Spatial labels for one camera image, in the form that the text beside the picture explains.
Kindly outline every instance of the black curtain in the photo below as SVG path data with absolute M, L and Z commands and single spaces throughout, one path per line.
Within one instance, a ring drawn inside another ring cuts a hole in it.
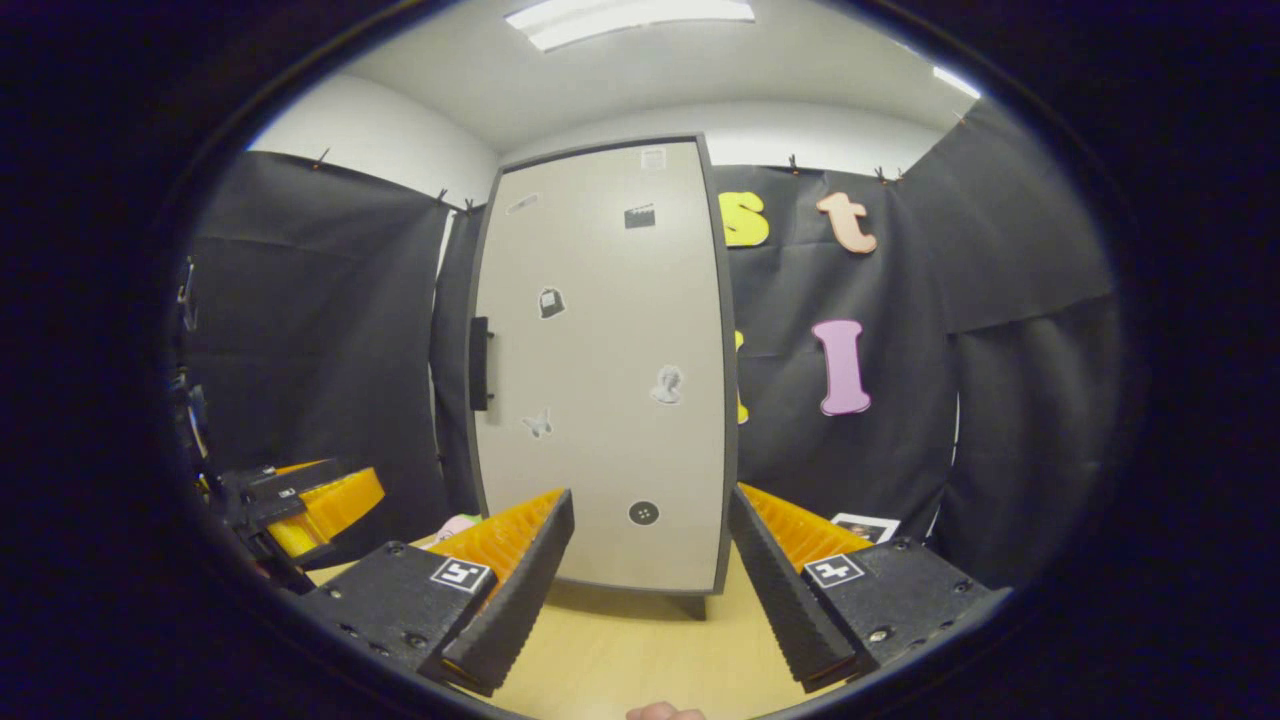
M 444 247 L 440 274 L 435 279 L 435 315 L 431 318 L 431 377 L 435 382 L 435 433 L 440 446 L 440 470 L 456 512 L 480 511 L 471 479 L 471 448 L 467 443 L 467 409 L 463 388 L 466 372 L 467 300 L 475 264 L 476 242 L 484 208 L 457 213 Z
M 937 546 L 987 584 L 1023 585 L 1106 497 L 1142 386 L 1107 238 L 1068 169 L 988 99 L 895 195 L 941 288 L 960 392 Z
M 447 209 L 353 170 L 246 152 L 193 241 L 205 388 L 219 470 L 342 457 L 387 491 L 319 564 L 412 541 L 449 516 L 426 360 Z
M 956 384 L 950 372 L 925 236 L 904 232 L 891 187 L 837 172 L 717 167 L 717 192 L 764 201 L 767 240 L 730 247 L 733 314 L 744 334 L 739 391 L 750 413 L 739 427 L 739 478 L 808 510 L 901 521 L 923 538 L 951 461 Z M 878 247 L 836 242 L 819 200 L 845 192 L 867 208 L 863 232 Z M 865 411 L 827 416 L 823 320 L 856 320 Z

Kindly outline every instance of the wooden table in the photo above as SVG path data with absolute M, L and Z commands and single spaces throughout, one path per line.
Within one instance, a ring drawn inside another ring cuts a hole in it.
M 308 575 L 320 584 L 348 566 Z M 622 720 L 659 700 L 741 720 L 838 687 L 805 694 L 791 679 L 733 547 L 705 620 L 669 597 L 554 584 L 506 684 L 481 700 L 539 720 Z

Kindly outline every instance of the gray door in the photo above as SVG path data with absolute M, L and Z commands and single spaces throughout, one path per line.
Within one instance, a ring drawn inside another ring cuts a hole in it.
M 488 512 L 568 487 L 561 578 L 718 589 L 737 405 L 699 145 L 506 172 L 488 211 L 474 314 L 494 397 L 472 432 Z

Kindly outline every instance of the white wall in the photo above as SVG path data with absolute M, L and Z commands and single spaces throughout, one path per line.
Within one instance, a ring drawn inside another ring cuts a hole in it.
M 806 102 L 682 105 L 590 123 L 503 155 L 502 164 L 579 145 L 701 131 L 714 165 L 786 165 L 864 176 L 905 173 L 945 135 L 887 115 Z
M 462 206 L 489 200 L 498 156 L 408 97 L 367 79 L 334 76 L 302 96 L 250 146 L 319 158 Z

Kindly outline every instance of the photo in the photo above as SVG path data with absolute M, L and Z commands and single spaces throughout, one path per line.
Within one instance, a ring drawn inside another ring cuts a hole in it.
M 891 520 L 888 518 L 869 518 L 867 515 L 850 515 L 847 512 L 836 515 L 831 521 L 873 544 L 892 538 L 900 523 L 900 520 Z

